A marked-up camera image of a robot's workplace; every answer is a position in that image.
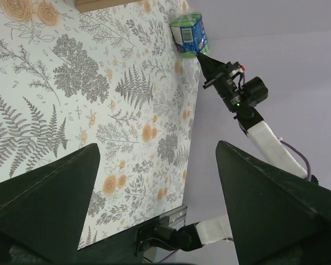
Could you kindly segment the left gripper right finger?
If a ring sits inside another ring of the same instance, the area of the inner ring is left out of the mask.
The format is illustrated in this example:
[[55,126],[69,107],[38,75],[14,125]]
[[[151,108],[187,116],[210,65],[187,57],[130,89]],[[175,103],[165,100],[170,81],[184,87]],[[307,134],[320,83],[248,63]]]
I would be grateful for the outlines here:
[[225,141],[216,160],[240,264],[331,264],[331,190]]

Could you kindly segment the blue green sponge pack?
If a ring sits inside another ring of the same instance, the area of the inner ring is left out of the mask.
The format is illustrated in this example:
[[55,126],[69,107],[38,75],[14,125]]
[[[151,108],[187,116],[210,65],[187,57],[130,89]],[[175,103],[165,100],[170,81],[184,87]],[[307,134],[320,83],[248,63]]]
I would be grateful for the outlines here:
[[209,52],[202,14],[199,12],[179,15],[170,23],[178,53],[184,59],[195,58],[198,53]]

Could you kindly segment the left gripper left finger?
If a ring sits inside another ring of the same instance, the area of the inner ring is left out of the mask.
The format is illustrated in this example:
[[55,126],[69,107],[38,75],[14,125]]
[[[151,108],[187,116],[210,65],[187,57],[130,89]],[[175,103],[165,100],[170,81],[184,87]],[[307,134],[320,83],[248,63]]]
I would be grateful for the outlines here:
[[47,262],[75,260],[99,162],[89,144],[0,183],[0,262],[14,246]]

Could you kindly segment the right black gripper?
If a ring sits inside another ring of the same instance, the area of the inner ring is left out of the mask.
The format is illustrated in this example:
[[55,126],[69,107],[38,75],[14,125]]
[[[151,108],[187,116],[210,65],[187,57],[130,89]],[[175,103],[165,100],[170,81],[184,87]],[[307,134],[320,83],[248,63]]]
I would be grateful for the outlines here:
[[268,89],[261,78],[254,77],[243,82],[245,73],[236,78],[229,76],[233,63],[223,63],[203,53],[198,53],[197,59],[206,80],[203,87],[213,86],[229,111],[252,113],[254,107],[267,99]]

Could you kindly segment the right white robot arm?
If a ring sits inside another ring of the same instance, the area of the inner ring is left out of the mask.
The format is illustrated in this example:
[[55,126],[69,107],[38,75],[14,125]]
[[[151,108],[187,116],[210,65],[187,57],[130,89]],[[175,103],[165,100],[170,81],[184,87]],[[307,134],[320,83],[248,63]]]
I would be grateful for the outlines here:
[[[196,55],[206,79],[203,88],[215,88],[228,110],[235,114],[239,127],[259,150],[266,161],[300,178],[317,183],[307,162],[303,168],[289,153],[296,151],[278,138],[256,106],[268,97],[268,89],[261,78],[245,80],[245,68],[239,63],[223,63],[203,53]],[[179,230],[156,223],[139,232],[139,249],[159,247],[167,251],[193,251],[204,245],[227,240],[233,241],[228,215],[183,226]]]

